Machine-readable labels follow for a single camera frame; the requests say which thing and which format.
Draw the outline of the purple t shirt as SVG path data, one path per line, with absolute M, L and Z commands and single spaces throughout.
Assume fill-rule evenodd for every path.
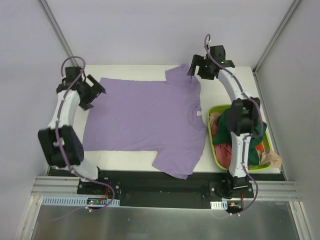
M 152 166 L 187 179 L 199 162 L 207 126 L 201 115 L 201 84 L 189 66 L 165 72 L 164 81 L 102 78 L 106 93 L 89 110 L 86 151 L 155 151 Z

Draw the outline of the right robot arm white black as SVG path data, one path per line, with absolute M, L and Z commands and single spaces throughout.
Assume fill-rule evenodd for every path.
M 215 187 L 215 194 L 230 200 L 237 197 L 250 186 L 248 156 L 250 141 L 263 133 L 255 134 L 257 125 L 262 125 L 260 100 L 252 97 L 242 87 L 236 75 L 235 65 L 226 59 L 222 45 L 204 44 L 205 56 L 195 54 L 191 61 L 189 76 L 198 75 L 201 79 L 218 79 L 224 86 L 231 100 L 231 107 L 226 118 L 226 127 L 231 135 L 231 163 L 226 179 Z

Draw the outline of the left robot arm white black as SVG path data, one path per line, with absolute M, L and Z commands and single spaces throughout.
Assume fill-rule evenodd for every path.
M 69 171 L 84 183 L 89 182 L 89 190 L 96 195 L 105 191 L 106 183 L 100 179 L 100 168 L 85 158 L 84 147 L 73 124 L 77 107 L 87 111 L 93 108 L 92 102 L 105 93 L 105 88 L 90 74 L 85 75 L 83 68 L 66 67 L 56 88 L 57 105 L 52 120 L 37 134 L 48 165 Z

